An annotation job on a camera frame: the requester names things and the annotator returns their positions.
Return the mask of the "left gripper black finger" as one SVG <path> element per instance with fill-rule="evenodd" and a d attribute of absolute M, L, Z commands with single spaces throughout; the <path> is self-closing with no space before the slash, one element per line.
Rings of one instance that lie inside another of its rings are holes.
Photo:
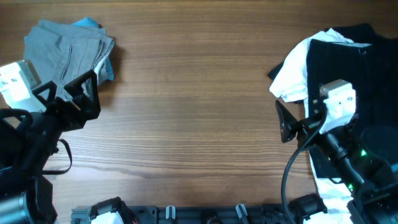
<path fill-rule="evenodd" d="M 47 97 L 44 98 L 41 94 L 47 92 Z M 45 106 L 47 107 L 50 103 L 55 101 L 57 92 L 57 85 L 53 82 L 47 82 L 32 90 L 33 95 Z"/>
<path fill-rule="evenodd" d="M 97 74 L 89 70 L 67 83 L 64 90 L 72 97 L 72 102 L 79 108 L 99 108 Z"/>

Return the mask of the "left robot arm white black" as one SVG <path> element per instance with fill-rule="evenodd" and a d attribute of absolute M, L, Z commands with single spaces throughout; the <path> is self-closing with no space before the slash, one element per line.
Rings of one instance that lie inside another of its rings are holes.
<path fill-rule="evenodd" d="M 64 170 L 46 170 L 50 156 L 67 131 L 84 127 L 97 119 L 101 107 L 97 75 L 89 70 L 64 86 L 72 97 L 56 96 L 57 86 L 48 82 L 33 90 L 44 104 L 43 112 L 22 109 L 1 110 L 1 223 L 55 223 L 53 185 L 46 175 L 61 175 Z"/>

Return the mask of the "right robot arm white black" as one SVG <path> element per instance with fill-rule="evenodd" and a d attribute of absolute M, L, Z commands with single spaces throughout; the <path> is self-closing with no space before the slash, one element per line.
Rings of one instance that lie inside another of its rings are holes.
<path fill-rule="evenodd" d="M 280 102 L 275 107 L 279 116 L 281 141 L 297 139 L 298 148 L 290 157 L 281 182 L 282 207 L 289 223 L 296 223 L 298 214 L 310 217 L 302 206 L 291 206 L 286 197 L 289 171 L 298 155 L 313 146 L 320 150 L 336 170 L 340 183 L 351 192 L 347 207 L 353 223 L 397 223 L 397 148 L 387 149 L 384 140 L 374 147 L 353 134 L 354 118 L 326 130 L 327 104 L 315 116 L 300 121 Z"/>

